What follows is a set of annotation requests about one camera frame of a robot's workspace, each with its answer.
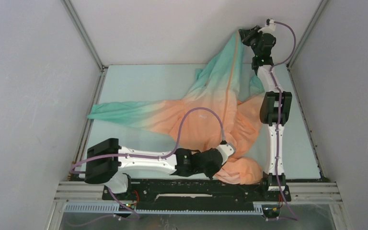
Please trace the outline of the teal and orange jacket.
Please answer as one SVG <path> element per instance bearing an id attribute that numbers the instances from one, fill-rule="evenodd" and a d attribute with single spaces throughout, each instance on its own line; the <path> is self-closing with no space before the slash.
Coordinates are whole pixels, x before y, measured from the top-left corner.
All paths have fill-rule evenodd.
<path id="1" fill-rule="evenodd" d="M 197 72 L 196 81 L 182 99 L 96 104 L 88 118 L 169 135 L 191 150 L 205 151 L 226 140 L 236 152 L 215 177 L 229 184 L 257 183 L 263 169 L 246 154 L 262 128 L 259 113 L 264 89 L 254 76 L 250 96 L 239 100 L 243 56 L 244 44 L 235 32 Z"/>

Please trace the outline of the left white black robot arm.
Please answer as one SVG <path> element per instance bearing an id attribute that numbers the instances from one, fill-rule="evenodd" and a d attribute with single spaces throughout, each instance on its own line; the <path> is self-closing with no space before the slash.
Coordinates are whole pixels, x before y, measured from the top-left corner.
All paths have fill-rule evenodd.
<path id="1" fill-rule="evenodd" d="M 88 149 L 84 182 L 104 184 L 124 200 L 132 195 L 130 171 L 179 177 L 202 173 L 212 179 L 234 153 L 235 148 L 226 141 L 203 152 L 183 148 L 175 152 L 150 152 L 120 146 L 117 138 L 109 138 Z"/>

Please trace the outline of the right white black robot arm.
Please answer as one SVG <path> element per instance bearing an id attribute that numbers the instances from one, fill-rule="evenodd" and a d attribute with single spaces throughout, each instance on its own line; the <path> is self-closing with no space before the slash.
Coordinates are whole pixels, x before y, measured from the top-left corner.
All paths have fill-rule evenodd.
<path id="1" fill-rule="evenodd" d="M 274 72 L 271 56 L 276 38 L 268 27 L 255 26 L 238 30 L 241 41 L 249 46 L 254 57 L 252 70 L 262 82 L 265 90 L 259 117 L 267 133 L 266 164 L 260 186 L 260 196 L 265 200 L 274 199 L 286 188 L 286 176 L 282 160 L 283 134 L 289 119 L 292 94 L 283 90 Z"/>

